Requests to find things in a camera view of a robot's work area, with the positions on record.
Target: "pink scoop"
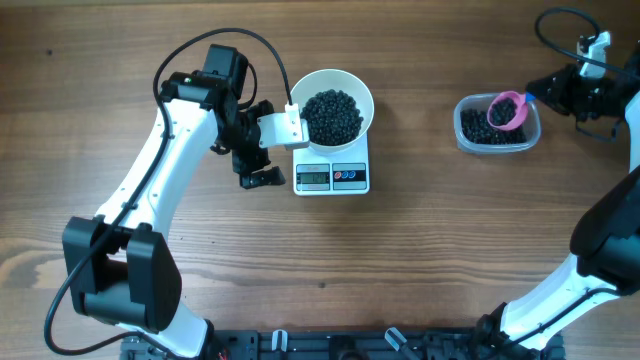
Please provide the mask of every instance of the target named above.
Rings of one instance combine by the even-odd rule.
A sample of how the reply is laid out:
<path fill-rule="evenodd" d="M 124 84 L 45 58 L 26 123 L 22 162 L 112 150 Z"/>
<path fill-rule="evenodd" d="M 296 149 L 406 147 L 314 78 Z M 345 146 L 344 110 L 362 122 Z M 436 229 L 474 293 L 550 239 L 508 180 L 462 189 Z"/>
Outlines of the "pink scoop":
<path fill-rule="evenodd" d="M 497 126 L 491 123 L 491 110 L 493 109 L 493 105 L 497 102 L 500 102 L 504 99 L 511 99 L 516 104 L 516 116 L 513 117 L 508 123 Z M 515 91 L 505 91 L 498 95 L 493 102 L 491 102 L 491 106 L 489 106 L 489 110 L 487 111 L 487 121 L 489 125 L 494 129 L 502 130 L 502 131 L 510 131 L 517 129 L 524 123 L 527 119 L 527 115 L 529 114 L 529 106 L 527 106 L 527 101 L 533 100 L 534 97 L 529 94 L 518 94 Z"/>

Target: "white kitchen scale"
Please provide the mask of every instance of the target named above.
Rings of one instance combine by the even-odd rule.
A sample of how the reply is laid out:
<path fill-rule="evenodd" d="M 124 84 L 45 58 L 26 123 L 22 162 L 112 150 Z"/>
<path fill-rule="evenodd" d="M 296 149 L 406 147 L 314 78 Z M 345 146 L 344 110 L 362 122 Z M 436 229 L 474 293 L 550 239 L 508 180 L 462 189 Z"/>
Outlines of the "white kitchen scale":
<path fill-rule="evenodd" d="M 313 144 L 293 150 L 293 191 L 300 196 L 369 192 L 369 148 L 363 134 L 346 149 L 322 152 Z"/>

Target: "wood grain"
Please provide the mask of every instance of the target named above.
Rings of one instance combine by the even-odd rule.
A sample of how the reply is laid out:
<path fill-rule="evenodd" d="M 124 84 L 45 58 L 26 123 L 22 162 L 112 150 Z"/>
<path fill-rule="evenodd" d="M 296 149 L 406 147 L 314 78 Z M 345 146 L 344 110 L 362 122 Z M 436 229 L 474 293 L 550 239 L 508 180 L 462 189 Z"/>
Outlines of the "wood grain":
<path fill-rule="evenodd" d="M 541 108 L 527 153 L 456 148 L 452 112 L 466 95 L 522 90 L 570 60 L 538 43 L 553 1 L 261 2 L 0 10 L 0 351 L 53 359 L 44 314 L 65 277 L 60 234 L 91 216 L 124 178 L 155 116 L 151 79 L 186 39 L 217 27 L 257 31 L 292 85 L 321 68 L 372 90 L 372 191 L 296 197 L 289 185 L 239 189 L 230 159 L 207 156 L 173 221 L 184 300 L 219 329 L 471 326 L 525 294 L 568 253 L 580 216 L 628 170 L 626 134 L 603 144 Z M 608 61 L 637 41 L 640 3 L 568 1 L 613 32 Z M 586 25 L 550 20 L 573 47 Z M 259 99 L 284 104 L 269 52 L 241 35 Z M 202 65 L 207 42 L 171 71 Z M 590 124 L 606 131 L 611 121 Z M 272 151 L 291 174 L 291 153 Z M 640 357 L 640 296 L 606 304 L 565 332 L 569 359 Z M 61 307 L 55 336 L 80 347 L 117 329 Z M 116 346 L 86 358 L 114 358 Z"/>

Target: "black cable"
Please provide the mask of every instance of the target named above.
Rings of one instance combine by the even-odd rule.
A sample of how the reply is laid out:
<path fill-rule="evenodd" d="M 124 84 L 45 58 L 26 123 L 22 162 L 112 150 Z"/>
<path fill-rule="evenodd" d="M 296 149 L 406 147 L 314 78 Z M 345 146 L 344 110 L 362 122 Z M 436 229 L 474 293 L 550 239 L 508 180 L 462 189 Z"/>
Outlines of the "black cable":
<path fill-rule="evenodd" d="M 580 55 L 578 55 L 578 54 L 576 54 L 574 52 L 571 52 L 569 50 L 561 48 L 560 46 L 552 43 L 546 37 L 544 37 L 544 35 L 542 35 L 542 33 L 540 32 L 540 23 L 542 22 L 542 20 L 545 17 L 547 17 L 549 15 L 553 15 L 553 14 L 558 14 L 558 13 L 574 14 L 574 15 L 577 15 L 577 16 L 581 17 L 582 19 L 586 20 L 587 22 L 589 22 L 593 26 L 593 29 L 596 32 L 594 40 L 597 39 L 598 36 L 600 35 L 600 27 L 598 26 L 598 23 L 596 23 L 596 21 L 589 14 L 587 14 L 584 11 L 575 9 L 575 8 L 561 6 L 561 7 L 555 7 L 555 8 L 551 8 L 551 9 L 546 10 L 545 12 L 540 14 L 538 16 L 538 18 L 536 19 L 536 22 L 535 22 L 535 25 L 534 25 L 534 30 L 536 32 L 536 36 L 538 37 L 538 39 L 540 39 L 540 41 L 543 44 L 547 45 L 551 49 L 553 49 L 553 50 L 555 50 L 555 51 L 557 51 L 557 52 L 559 52 L 559 53 L 561 53 L 563 55 L 566 55 L 566 56 L 568 56 L 570 58 L 573 58 L 573 59 L 576 59 L 576 60 L 579 60 L 579 61 L 584 61 L 586 63 L 593 64 L 593 65 L 599 66 L 601 68 L 604 68 L 604 69 L 607 69 L 607 70 L 611 70 L 613 72 L 617 72 L 619 74 L 626 75 L 626 76 L 628 76 L 630 78 L 633 78 L 635 80 L 639 80 L 640 81 L 640 76 L 638 76 L 638 75 L 632 74 L 632 73 L 630 73 L 630 72 L 628 72 L 628 71 L 626 71 L 624 69 L 621 69 L 621 68 L 619 68 L 617 66 L 609 65 L 609 64 L 603 63 L 601 61 L 597 61 L 597 60 L 586 58 L 584 56 L 580 56 Z"/>
<path fill-rule="evenodd" d="M 253 104 L 253 101 L 256 99 L 256 94 L 258 93 L 258 76 L 256 75 L 256 69 L 253 68 L 251 63 L 249 63 L 249 69 L 251 69 L 251 74 L 253 74 L 253 94 L 249 101 L 238 104 L 238 110 L 248 109 Z"/>
<path fill-rule="evenodd" d="M 546 323 L 540 325 L 540 327 L 538 327 L 536 330 L 533 330 L 525 335 L 522 335 L 521 337 L 517 338 L 516 340 L 506 344 L 505 346 L 497 349 L 493 354 L 490 354 L 484 358 L 481 358 L 479 360 L 489 360 L 489 359 L 493 359 L 494 357 L 500 356 L 504 351 L 511 349 L 512 347 L 520 344 L 521 342 L 528 340 L 538 334 L 543 333 L 546 329 L 548 329 L 549 327 L 551 327 L 553 324 L 557 323 L 558 321 L 560 321 L 560 319 L 562 319 L 563 317 L 567 316 L 567 314 L 569 314 L 570 312 L 572 312 L 573 310 L 575 310 L 578 306 L 580 306 L 582 303 L 584 303 L 585 301 L 589 300 L 590 298 L 592 298 L 594 295 L 597 294 L 601 294 L 601 293 L 606 293 L 606 294 L 611 294 L 611 295 L 616 295 L 616 296 L 620 296 L 621 294 L 618 293 L 615 290 L 612 289 L 605 289 L 605 288 L 600 288 L 600 289 L 594 289 L 594 290 L 589 290 L 587 291 L 584 295 L 582 295 L 578 300 L 574 301 L 571 305 L 569 305 L 566 309 L 562 310 L 560 313 L 558 313 L 558 315 L 554 316 L 551 320 L 547 321 Z"/>
<path fill-rule="evenodd" d="M 160 346 L 160 344 L 157 344 L 156 342 L 154 342 L 151 338 L 146 336 L 144 333 L 137 332 L 137 331 L 124 332 L 122 334 L 118 334 L 109 339 L 106 339 L 97 344 L 94 344 L 82 349 L 74 349 L 74 350 L 63 349 L 58 345 L 56 345 L 56 343 L 53 341 L 53 335 L 52 335 L 53 319 L 55 317 L 56 311 L 58 310 L 58 307 L 60 306 L 60 302 L 64 297 L 64 294 L 67 292 L 67 290 L 69 290 L 69 287 L 71 287 L 71 284 L 76 280 L 76 278 L 78 277 L 78 275 L 80 274 L 84 266 L 89 262 L 89 260 L 91 260 L 94 256 L 96 256 L 96 254 L 98 254 L 104 249 L 105 245 L 107 244 L 107 242 L 111 237 L 111 234 L 113 234 L 116 227 L 125 218 L 129 210 L 133 208 L 135 202 L 138 200 L 138 197 L 140 196 L 145 186 L 149 182 L 149 179 L 151 179 L 151 176 L 153 176 L 153 173 L 155 172 L 156 168 L 158 167 L 158 164 L 160 163 L 160 160 L 162 159 L 162 156 L 164 155 L 164 151 L 166 150 L 166 147 L 170 138 L 171 122 L 169 121 L 169 115 L 167 114 L 167 109 L 165 108 L 164 103 L 160 99 L 160 95 L 159 95 L 158 84 L 160 82 L 160 75 L 162 75 L 162 72 L 167 67 L 167 65 L 171 62 L 171 60 L 173 60 L 173 58 L 175 58 L 182 50 L 186 49 L 187 47 L 195 44 L 196 42 L 202 39 L 205 39 L 213 35 L 222 34 L 222 33 L 241 33 L 241 34 L 249 35 L 257 39 L 258 41 L 260 41 L 271 51 L 273 56 L 276 58 L 276 61 L 278 62 L 280 71 L 282 72 L 282 78 L 284 80 L 284 87 L 285 87 L 285 91 L 287 92 L 287 99 L 289 101 L 289 104 L 293 105 L 293 102 L 291 100 L 291 90 L 289 89 L 289 80 L 287 78 L 287 73 L 284 69 L 284 65 L 282 63 L 282 60 L 280 59 L 280 56 L 278 55 L 276 50 L 273 48 L 273 46 L 271 46 L 271 44 L 269 44 L 269 42 L 266 39 L 254 33 L 253 31 L 240 29 L 240 28 L 222 28 L 222 29 L 212 30 L 202 35 L 196 36 L 195 38 L 187 41 L 186 43 L 178 47 L 176 50 L 174 50 L 171 54 L 169 54 L 169 56 L 167 56 L 167 58 L 162 62 L 162 64 L 160 64 L 160 67 L 158 67 L 158 70 L 156 71 L 156 74 L 153 77 L 153 97 L 156 100 L 156 104 L 158 105 L 158 108 L 160 109 L 160 113 L 162 114 L 162 120 L 164 122 L 164 129 L 165 129 L 164 133 L 162 134 L 162 142 L 160 143 L 158 152 L 153 158 L 153 161 L 151 162 L 149 169 L 147 169 L 147 172 L 144 174 L 144 176 L 142 177 L 142 180 L 140 180 L 140 183 L 131 194 L 131 197 L 129 197 L 129 200 L 124 204 L 122 211 L 120 211 L 118 216 L 116 216 L 116 218 L 111 222 L 111 224 L 107 227 L 105 232 L 102 233 L 100 237 L 98 237 L 98 240 L 96 240 L 96 242 L 89 249 L 89 253 L 85 255 L 78 262 L 78 264 L 73 268 L 73 270 L 71 270 L 71 272 L 69 273 L 65 281 L 60 286 L 60 289 L 58 289 L 56 296 L 53 298 L 53 301 L 51 302 L 51 306 L 49 307 L 49 311 L 47 312 L 47 317 L 44 322 L 44 341 L 49 347 L 49 349 L 51 349 L 51 351 L 53 351 L 54 353 L 59 355 L 65 355 L 65 356 L 84 355 L 129 336 L 141 337 L 147 342 L 149 342 L 150 344 L 160 349 L 163 349 Z M 163 349 L 163 351 L 166 351 L 167 353 L 171 354 L 171 356 L 173 356 L 174 358 L 178 358 L 178 359 L 181 358 L 180 356 L 172 354 L 168 349 Z"/>

